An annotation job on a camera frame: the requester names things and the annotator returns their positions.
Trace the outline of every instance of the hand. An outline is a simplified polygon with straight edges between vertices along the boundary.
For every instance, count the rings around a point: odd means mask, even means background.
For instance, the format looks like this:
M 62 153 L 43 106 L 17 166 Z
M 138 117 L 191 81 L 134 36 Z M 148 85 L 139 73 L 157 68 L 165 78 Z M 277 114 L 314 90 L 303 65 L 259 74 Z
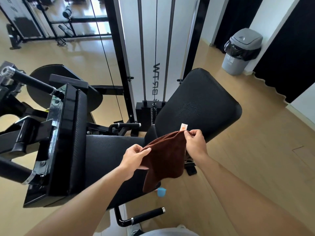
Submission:
M 143 147 L 138 144 L 129 147 L 120 163 L 120 167 L 126 172 L 126 180 L 129 180 L 134 175 L 136 169 L 148 169 L 147 167 L 140 166 L 142 158 L 149 154 L 151 148 L 142 151 Z
M 202 159 L 208 157 L 206 141 L 201 130 L 185 131 L 184 134 L 186 138 L 186 150 L 197 165 L 201 164 Z

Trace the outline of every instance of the brown towel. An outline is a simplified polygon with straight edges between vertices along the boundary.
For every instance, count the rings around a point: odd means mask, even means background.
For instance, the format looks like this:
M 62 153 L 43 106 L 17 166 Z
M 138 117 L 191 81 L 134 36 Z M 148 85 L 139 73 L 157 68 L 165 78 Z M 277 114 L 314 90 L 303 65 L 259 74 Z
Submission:
M 175 131 L 155 139 L 143 149 L 151 148 L 141 165 L 149 170 L 143 192 L 149 193 L 164 178 L 178 178 L 184 172 L 186 139 L 184 131 Z

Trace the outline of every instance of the blue object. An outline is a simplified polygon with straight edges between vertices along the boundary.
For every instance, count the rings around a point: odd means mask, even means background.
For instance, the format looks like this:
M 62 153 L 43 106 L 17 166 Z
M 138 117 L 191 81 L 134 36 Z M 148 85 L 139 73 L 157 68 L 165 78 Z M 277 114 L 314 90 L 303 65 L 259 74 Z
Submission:
M 158 188 L 158 197 L 164 197 L 165 193 L 166 193 L 166 189 L 164 189 L 163 187 Z

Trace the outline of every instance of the black trash bag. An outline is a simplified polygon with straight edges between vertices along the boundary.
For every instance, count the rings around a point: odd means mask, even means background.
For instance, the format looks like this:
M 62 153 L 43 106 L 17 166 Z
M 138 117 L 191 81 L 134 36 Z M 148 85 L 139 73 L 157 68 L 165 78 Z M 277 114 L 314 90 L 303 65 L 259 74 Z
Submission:
M 228 55 L 230 55 L 236 59 L 241 59 L 244 61 L 256 59 L 257 56 L 259 55 L 261 49 L 262 48 L 258 48 L 255 50 L 244 50 L 243 48 L 238 47 L 235 44 L 232 44 L 230 40 L 228 40 L 227 43 L 224 45 L 224 51 Z

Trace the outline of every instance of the forearm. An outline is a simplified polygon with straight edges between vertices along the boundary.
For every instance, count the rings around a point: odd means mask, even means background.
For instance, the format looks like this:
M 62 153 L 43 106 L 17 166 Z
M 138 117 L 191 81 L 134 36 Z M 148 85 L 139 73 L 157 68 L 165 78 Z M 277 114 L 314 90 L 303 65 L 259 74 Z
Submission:
M 210 157 L 199 163 L 239 235 L 314 235 L 300 221 Z
M 26 236 L 93 235 L 125 178 L 124 169 L 117 167 L 42 220 Z

